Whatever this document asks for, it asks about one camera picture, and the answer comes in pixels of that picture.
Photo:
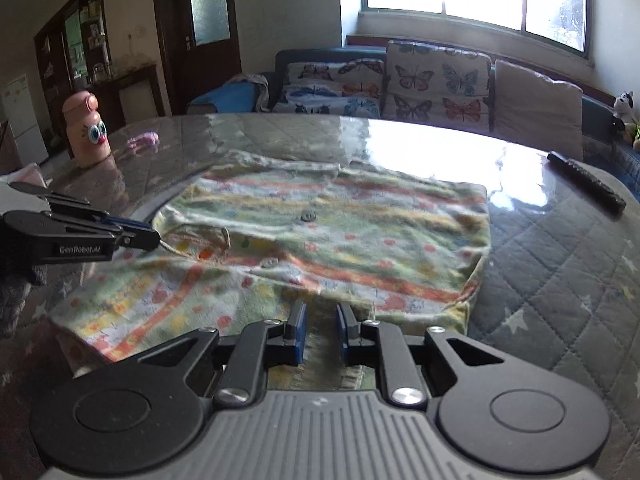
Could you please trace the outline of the colourful striped child shirt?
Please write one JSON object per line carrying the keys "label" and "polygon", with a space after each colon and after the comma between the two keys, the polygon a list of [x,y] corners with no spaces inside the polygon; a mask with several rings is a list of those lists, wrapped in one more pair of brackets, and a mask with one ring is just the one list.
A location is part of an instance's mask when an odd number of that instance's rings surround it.
{"label": "colourful striped child shirt", "polygon": [[409,335],[465,333],[490,252],[483,185],[233,151],[153,214],[160,246],[126,252],[50,312],[74,367],[196,328],[224,335],[306,304],[303,365],[277,388],[371,385],[331,347],[338,304]]}

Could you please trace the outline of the pink cartoon water bottle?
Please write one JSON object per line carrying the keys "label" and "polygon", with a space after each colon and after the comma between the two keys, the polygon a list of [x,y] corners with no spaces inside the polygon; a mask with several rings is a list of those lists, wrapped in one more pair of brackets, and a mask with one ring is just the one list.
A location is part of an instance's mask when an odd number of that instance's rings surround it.
{"label": "pink cartoon water bottle", "polygon": [[68,142],[78,167],[92,167],[111,155],[107,128],[93,93],[82,90],[72,94],[64,102],[62,112]]}

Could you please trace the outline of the small pink toy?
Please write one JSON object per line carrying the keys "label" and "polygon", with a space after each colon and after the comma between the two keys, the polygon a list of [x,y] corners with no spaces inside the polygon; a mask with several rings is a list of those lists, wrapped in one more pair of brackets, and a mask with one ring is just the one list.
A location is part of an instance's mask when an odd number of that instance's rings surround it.
{"label": "small pink toy", "polygon": [[144,148],[158,148],[160,145],[160,137],[154,131],[140,133],[133,138],[127,140],[127,148],[137,153]]}

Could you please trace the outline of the white refrigerator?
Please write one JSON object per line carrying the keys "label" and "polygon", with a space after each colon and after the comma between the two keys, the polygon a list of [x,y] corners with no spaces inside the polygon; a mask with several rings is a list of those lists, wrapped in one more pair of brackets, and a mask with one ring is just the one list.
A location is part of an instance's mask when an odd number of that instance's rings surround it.
{"label": "white refrigerator", "polygon": [[37,122],[26,75],[9,82],[1,93],[12,138],[21,163],[26,166],[44,162],[49,154]]}

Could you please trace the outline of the dark wooden shelf cabinet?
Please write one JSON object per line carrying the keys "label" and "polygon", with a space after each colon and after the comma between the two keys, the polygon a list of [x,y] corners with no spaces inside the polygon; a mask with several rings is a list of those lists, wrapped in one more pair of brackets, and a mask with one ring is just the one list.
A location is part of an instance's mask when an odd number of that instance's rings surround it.
{"label": "dark wooden shelf cabinet", "polygon": [[43,139],[51,155],[70,150],[62,107],[77,91],[98,97],[111,131],[166,114],[156,63],[134,52],[112,58],[103,0],[68,0],[34,41],[51,123]]}

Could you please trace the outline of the blue cloth on sofa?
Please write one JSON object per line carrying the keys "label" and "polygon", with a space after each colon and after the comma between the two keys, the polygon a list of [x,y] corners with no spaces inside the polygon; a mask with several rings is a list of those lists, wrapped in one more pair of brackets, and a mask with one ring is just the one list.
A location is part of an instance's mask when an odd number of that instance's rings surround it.
{"label": "blue cloth on sofa", "polygon": [[237,74],[221,87],[191,101],[188,115],[263,113],[268,110],[269,81],[262,74]]}

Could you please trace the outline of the dark wooden door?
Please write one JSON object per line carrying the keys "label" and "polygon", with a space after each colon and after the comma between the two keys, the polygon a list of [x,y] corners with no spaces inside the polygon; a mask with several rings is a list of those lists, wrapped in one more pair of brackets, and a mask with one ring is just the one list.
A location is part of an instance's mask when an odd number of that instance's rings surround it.
{"label": "dark wooden door", "polygon": [[241,71],[234,0],[153,0],[171,111]]}

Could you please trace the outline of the butterfly seat cushion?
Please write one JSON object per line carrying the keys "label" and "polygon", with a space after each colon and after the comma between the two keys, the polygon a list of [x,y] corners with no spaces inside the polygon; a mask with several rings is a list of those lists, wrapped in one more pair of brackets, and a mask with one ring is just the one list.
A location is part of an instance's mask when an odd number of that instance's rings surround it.
{"label": "butterfly seat cushion", "polygon": [[272,111],[378,119],[383,82],[384,62],[375,58],[290,63]]}

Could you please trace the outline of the butterfly back cushion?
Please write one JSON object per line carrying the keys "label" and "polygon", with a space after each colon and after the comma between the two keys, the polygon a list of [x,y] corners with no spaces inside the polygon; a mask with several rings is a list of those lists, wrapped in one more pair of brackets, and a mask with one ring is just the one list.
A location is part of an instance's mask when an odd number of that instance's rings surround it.
{"label": "butterfly back cushion", "polygon": [[391,41],[386,48],[382,117],[398,122],[488,133],[491,58],[452,47]]}

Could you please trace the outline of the dark blue sofa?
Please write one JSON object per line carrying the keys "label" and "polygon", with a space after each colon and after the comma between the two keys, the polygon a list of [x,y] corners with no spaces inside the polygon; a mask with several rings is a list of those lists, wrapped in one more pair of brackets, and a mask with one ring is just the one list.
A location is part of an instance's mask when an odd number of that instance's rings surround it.
{"label": "dark blue sofa", "polygon": [[[331,67],[348,72],[358,67],[360,61],[374,65],[374,78],[386,81],[386,52],[381,48],[283,50],[276,55],[276,69],[272,72],[239,74],[192,100],[186,111],[191,115],[270,113],[286,102],[284,92],[288,84],[303,79],[340,82],[341,77],[330,74]],[[621,132],[622,123],[614,116],[612,107],[589,94],[582,97],[585,161],[609,172],[638,195],[639,155],[616,138]]]}

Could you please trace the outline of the black remote control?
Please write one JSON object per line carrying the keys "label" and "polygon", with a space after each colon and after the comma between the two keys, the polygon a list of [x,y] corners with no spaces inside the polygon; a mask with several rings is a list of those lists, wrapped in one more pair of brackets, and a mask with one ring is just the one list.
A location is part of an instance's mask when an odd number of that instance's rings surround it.
{"label": "black remote control", "polygon": [[572,182],[612,217],[617,218],[623,213],[626,202],[603,181],[582,168],[576,160],[556,151],[549,152],[547,160],[555,172]]}

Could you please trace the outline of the plain beige cushion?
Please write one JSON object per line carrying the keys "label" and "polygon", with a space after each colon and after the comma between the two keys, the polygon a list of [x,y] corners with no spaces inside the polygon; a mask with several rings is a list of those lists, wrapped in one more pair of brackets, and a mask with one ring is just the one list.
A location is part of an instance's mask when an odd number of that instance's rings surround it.
{"label": "plain beige cushion", "polygon": [[582,89],[498,60],[494,136],[581,160]]}

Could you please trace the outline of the black white plush toy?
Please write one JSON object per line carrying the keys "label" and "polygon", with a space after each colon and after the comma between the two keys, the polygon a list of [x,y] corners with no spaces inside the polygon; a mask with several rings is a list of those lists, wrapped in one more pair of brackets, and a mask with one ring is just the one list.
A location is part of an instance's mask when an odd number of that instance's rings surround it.
{"label": "black white plush toy", "polygon": [[634,112],[634,92],[623,92],[616,96],[613,105],[612,125],[616,132],[624,131],[627,126],[637,123]]}

